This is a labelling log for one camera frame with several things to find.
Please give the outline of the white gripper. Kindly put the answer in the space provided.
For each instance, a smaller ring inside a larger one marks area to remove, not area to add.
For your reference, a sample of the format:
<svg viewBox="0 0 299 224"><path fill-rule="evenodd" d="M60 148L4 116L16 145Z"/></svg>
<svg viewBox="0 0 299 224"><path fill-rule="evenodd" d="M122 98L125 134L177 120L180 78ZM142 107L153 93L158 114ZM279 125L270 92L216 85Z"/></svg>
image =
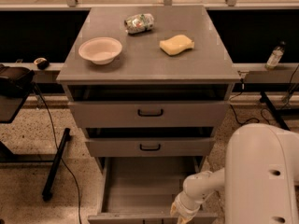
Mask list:
<svg viewBox="0 0 299 224"><path fill-rule="evenodd" d="M200 209L202 199L194 199L184 191L177 195L170 208L170 216L178 215L177 224L187 224Z"/></svg>

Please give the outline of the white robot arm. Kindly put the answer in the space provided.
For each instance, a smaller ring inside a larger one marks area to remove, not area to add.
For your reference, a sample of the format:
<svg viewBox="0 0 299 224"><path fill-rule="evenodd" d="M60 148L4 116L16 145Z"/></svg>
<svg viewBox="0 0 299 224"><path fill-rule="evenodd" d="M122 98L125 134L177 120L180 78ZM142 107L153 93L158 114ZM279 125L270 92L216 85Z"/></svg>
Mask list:
<svg viewBox="0 0 299 224"><path fill-rule="evenodd" d="M187 224L216 191L225 192L225 224L298 224L299 133L267 124L237 129L225 167L188 176L170 215Z"/></svg>

